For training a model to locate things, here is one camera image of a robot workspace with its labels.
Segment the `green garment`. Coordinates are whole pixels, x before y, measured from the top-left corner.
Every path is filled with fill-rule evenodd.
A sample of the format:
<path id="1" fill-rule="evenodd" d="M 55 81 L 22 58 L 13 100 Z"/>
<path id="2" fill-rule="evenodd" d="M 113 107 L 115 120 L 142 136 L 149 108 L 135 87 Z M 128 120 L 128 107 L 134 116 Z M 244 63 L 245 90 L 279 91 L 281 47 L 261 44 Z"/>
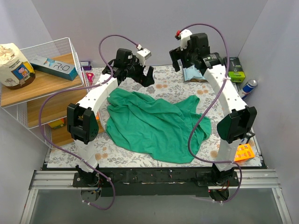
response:
<path id="1" fill-rule="evenodd" d="M 139 92 L 115 89 L 108 97 L 106 132 L 115 145 L 169 163 L 190 163 L 201 143 L 212 133 L 211 120 L 204 117 L 188 143 L 190 133 L 201 117 L 196 112 L 200 99 L 191 95 L 172 104 Z"/>

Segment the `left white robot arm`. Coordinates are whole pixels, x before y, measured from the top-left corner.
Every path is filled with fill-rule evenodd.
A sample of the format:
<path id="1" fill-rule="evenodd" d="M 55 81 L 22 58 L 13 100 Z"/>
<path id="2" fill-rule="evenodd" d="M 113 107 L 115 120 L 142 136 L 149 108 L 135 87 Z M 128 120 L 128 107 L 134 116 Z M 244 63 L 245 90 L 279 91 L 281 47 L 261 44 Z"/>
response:
<path id="1" fill-rule="evenodd" d="M 92 147 L 92 141 L 99 132 L 96 115 L 108 95 L 126 78 L 144 87 L 154 84 L 153 67 L 148 68 L 147 74 L 143 73 L 146 59 L 150 56 L 148 49 L 140 49 L 136 54 L 128 49 L 118 49 L 116 58 L 102 71 L 96 87 L 76 104 L 70 103 L 67 107 L 67 131 L 74 139 L 80 157 L 76 170 L 80 179 L 90 187 L 96 186 L 100 180 L 99 174 L 94 171 L 98 162 Z"/>

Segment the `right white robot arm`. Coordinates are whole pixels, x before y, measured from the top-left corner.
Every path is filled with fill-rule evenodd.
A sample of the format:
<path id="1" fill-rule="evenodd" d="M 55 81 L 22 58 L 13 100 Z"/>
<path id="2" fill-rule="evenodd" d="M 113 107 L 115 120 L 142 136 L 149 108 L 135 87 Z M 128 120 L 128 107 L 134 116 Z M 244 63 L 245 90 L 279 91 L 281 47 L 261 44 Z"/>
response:
<path id="1" fill-rule="evenodd" d="M 170 51 L 175 71 L 180 70 L 178 62 L 183 68 L 194 66 L 198 69 L 217 94 L 216 98 L 223 108 L 224 118 L 217 124 L 221 138 L 217 160 L 212 163 L 211 171 L 197 177 L 200 183 L 220 186 L 235 178 L 235 155 L 241 140 L 251 130 L 257 111 L 239 96 L 228 78 L 224 59 L 218 53 L 210 52 L 207 34 L 193 34 L 185 29 L 178 31 L 175 37 L 180 40 L 180 46 Z"/>

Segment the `light blue snack bag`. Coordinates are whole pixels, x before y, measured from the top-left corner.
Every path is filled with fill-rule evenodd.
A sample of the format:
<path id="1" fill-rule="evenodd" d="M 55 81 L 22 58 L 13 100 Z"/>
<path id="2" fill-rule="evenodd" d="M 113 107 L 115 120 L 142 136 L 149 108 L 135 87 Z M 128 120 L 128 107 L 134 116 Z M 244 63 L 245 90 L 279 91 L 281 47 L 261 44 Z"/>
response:
<path id="1" fill-rule="evenodd" d="M 185 81 L 207 82 L 207 80 L 203 77 L 201 72 L 195 68 L 195 66 L 183 68 L 183 75 Z"/>

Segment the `pink box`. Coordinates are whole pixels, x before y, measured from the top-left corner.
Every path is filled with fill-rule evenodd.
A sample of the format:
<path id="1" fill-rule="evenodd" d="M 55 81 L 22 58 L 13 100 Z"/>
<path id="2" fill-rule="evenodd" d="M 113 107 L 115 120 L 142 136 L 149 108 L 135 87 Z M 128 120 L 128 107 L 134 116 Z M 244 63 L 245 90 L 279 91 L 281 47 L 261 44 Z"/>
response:
<path id="1" fill-rule="evenodd" d="M 85 74 L 86 74 L 86 77 L 87 77 L 87 80 L 88 80 L 89 84 L 92 85 L 93 81 L 95 79 L 94 74 L 91 73 L 91 72 L 86 72 Z"/>

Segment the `purple box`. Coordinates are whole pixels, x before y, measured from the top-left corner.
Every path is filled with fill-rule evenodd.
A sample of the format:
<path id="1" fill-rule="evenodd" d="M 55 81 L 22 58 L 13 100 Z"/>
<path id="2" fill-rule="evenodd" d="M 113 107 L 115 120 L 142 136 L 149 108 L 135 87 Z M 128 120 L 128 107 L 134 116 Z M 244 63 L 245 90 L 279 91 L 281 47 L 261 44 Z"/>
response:
<path id="1" fill-rule="evenodd" d="M 90 61 L 81 61 L 81 67 L 86 70 L 86 71 L 90 71 L 92 70 L 92 63 Z"/>

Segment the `green black box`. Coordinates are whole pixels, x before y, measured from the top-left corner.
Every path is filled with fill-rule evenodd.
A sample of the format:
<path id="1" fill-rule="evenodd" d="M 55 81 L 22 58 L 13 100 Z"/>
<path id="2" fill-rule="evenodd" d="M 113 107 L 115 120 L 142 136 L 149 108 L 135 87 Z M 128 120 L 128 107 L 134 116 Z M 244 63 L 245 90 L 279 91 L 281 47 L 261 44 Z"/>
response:
<path id="1" fill-rule="evenodd" d="M 245 73 L 238 57 L 229 58 L 228 76 L 234 83 L 242 83 L 244 81 Z"/>

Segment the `blue energy drink can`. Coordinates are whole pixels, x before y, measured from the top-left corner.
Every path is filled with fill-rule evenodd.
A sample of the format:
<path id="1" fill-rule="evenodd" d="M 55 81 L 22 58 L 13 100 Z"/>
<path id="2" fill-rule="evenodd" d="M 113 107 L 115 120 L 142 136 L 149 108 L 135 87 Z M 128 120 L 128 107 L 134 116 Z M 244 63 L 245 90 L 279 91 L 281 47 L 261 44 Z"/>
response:
<path id="1" fill-rule="evenodd" d="M 241 99 L 245 99 L 256 87 L 257 87 L 257 81 L 254 79 L 250 79 L 239 90 L 238 94 L 241 97 Z"/>

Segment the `white blue toothpaste box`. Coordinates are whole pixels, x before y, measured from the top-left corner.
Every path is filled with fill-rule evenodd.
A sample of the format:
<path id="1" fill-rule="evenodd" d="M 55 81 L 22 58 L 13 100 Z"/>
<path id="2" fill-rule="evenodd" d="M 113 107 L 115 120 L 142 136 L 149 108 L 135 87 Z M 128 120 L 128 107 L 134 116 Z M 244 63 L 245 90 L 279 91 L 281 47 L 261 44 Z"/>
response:
<path id="1" fill-rule="evenodd" d="M 78 75 L 74 65 L 47 57 L 36 55 L 29 62 L 34 70 L 48 73 L 69 81 L 73 81 Z"/>

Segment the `wooden shelf unit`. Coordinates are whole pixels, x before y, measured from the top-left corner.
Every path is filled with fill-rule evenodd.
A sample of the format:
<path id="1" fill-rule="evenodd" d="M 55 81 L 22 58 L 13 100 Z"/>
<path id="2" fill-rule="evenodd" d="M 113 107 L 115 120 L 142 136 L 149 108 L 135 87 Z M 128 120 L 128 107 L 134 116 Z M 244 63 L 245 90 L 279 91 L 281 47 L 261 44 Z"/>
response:
<path id="1" fill-rule="evenodd" d="M 89 85 L 84 70 L 73 81 L 40 71 L 35 74 L 33 83 L 24 88 L 11 90 L 0 86 L 1 109 L 48 147 L 53 148 L 46 138 L 60 147 L 71 144 L 73 139 L 66 126 L 52 129 L 48 124 L 66 119 L 68 104 L 78 102 L 87 93 L 86 90 L 75 90 Z"/>

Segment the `yellow box under shelf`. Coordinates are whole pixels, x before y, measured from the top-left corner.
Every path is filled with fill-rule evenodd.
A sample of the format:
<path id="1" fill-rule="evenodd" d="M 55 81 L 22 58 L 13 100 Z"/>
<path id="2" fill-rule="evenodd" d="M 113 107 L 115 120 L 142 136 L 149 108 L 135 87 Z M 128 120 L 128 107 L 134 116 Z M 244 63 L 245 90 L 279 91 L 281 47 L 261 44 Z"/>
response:
<path id="1" fill-rule="evenodd" d="M 65 126 L 65 120 L 64 118 L 52 121 L 48 124 L 52 129 L 57 129 Z"/>

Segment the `orange box right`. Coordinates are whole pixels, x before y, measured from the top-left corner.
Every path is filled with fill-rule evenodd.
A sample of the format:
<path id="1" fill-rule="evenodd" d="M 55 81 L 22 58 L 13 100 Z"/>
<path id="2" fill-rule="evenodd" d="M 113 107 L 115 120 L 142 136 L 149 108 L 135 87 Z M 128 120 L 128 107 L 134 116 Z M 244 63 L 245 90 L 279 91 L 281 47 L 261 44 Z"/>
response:
<path id="1" fill-rule="evenodd" d="M 255 157 L 255 153 L 252 150 L 250 144 L 241 144 L 238 146 L 234 161 L 245 162 Z"/>

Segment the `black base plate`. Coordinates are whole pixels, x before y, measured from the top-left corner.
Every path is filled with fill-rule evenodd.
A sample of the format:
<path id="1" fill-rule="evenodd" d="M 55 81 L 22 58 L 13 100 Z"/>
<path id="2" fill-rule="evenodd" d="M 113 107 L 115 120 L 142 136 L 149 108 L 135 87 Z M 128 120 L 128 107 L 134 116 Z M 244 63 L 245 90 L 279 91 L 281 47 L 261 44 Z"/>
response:
<path id="1" fill-rule="evenodd" d="M 73 187 L 96 188 L 101 196 L 209 196 L 209 189 L 227 192 L 239 185 L 237 171 L 218 174 L 214 168 L 100 168 L 103 175 L 77 170 Z"/>

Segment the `aluminium rail frame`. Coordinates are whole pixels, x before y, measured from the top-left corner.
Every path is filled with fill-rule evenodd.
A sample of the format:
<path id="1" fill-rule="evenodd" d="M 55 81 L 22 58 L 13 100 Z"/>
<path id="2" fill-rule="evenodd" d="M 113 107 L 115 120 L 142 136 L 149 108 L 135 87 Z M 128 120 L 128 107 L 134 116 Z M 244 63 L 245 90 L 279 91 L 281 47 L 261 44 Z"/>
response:
<path id="1" fill-rule="evenodd" d="M 232 200 L 210 197 L 98 196 L 73 187 L 74 170 L 43 170 L 33 175 L 21 218 L 23 224 L 292 224 L 276 171 L 244 169 Z"/>

